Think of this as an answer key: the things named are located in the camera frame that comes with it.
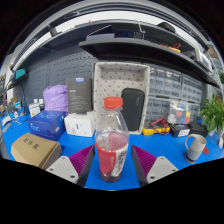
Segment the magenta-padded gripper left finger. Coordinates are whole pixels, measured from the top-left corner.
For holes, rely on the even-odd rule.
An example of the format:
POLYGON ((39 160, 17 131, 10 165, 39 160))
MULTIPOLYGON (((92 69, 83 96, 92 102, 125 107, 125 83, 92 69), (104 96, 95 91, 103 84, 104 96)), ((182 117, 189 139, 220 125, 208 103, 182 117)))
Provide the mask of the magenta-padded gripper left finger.
POLYGON ((67 181, 84 187, 95 156, 95 146, 90 145, 70 157, 61 156, 47 171, 67 181))

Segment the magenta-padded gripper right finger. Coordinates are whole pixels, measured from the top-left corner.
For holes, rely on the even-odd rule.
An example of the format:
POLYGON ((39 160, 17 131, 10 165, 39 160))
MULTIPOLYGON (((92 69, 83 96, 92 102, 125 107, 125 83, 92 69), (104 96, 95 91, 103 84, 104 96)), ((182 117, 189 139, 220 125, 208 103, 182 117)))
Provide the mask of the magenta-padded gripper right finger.
POLYGON ((135 145, 131 146, 131 156, 141 187, 178 171, 166 157, 156 157, 135 145))

